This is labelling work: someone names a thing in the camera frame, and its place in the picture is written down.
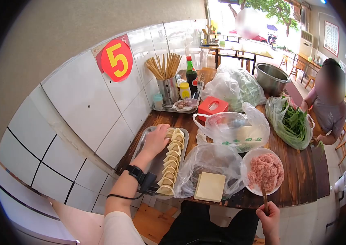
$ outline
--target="soy sauce bottle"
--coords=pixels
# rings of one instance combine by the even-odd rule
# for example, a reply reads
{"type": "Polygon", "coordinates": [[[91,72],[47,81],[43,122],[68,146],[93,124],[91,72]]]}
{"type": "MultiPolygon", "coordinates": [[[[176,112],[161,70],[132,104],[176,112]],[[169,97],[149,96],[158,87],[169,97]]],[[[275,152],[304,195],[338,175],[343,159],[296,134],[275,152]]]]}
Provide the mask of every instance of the soy sauce bottle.
{"type": "Polygon", "coordinates": [[[185,73],[187,83],[190,85],[191,95],[197,92],[197,72],[192,65],[192,57],[187,56],[187,72],[185,73]]]}

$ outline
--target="white sleeve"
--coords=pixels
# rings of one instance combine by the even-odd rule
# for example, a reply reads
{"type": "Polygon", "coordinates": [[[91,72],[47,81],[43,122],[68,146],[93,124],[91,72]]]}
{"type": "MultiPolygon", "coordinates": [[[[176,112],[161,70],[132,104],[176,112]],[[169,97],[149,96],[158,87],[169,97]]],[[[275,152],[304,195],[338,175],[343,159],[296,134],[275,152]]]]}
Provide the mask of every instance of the white sleeve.
{"type": "Polygon", "coordinates": [[[105,217],[104,244],[144,245],[139,232],[126,213],[115,211],[105,217]]]}

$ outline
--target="yellow number 5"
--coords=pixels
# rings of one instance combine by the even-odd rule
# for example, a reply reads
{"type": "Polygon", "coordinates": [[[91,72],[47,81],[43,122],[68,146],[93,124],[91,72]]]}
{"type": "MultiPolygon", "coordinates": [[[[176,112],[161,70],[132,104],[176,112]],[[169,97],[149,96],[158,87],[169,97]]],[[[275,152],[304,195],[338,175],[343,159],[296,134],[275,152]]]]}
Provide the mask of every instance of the yellow number 5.
{"type": "Polygon", "coordinates": [[[123,65],[124,65],[124,68],[122,71],[120,70],[117,70],[114,72],[114,74],[117,76],[117,77],[121,77],[121,76],[124,76],[124,74],[127,72],[128,70],[128,60],[127,58],[125,57],[125,55],[123,54],[119,54],[117,55],[116,57],[113,55],[113,51],[115,51],[116,49],[119,49],[121,48],[121,43],[118,43],[118,44],[115,44],[111,47],[108,47],[106,49],[106,52],[107,52],[107,56],[109,58],[109,61],[110,61],[110,65],[113,67],[117,66],[117,61],[121,60],[123,62],[123,65]]]}

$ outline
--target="yellow condiment bottle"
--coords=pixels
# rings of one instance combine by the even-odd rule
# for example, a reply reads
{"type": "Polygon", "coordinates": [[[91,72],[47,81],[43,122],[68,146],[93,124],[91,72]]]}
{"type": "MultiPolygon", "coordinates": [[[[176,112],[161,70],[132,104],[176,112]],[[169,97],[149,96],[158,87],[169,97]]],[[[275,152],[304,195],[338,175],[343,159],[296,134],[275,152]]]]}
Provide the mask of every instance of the yellow condiment bottle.
{"type": "Polygon", "coordinates": [[[191,98],[190,85],[187,82],[180,83],[180,97],[181,99],[191,98]]]}

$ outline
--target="ground meat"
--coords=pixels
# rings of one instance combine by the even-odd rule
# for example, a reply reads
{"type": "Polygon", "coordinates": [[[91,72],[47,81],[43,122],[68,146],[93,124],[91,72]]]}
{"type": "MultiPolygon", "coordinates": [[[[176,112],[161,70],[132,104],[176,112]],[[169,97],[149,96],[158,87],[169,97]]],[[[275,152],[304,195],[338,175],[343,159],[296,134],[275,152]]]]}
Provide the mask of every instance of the ground meat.
{"type": "Polygon", "coordinates": [[[254,188],[254,184],[260,187],[260,182],[263,180],[266,192],[270,192],[275,186],[280,185],[284,178],[282,164],[274,154],[263,154],[251,160],[251,171],[248,173],[250,189],[254,188]]]}

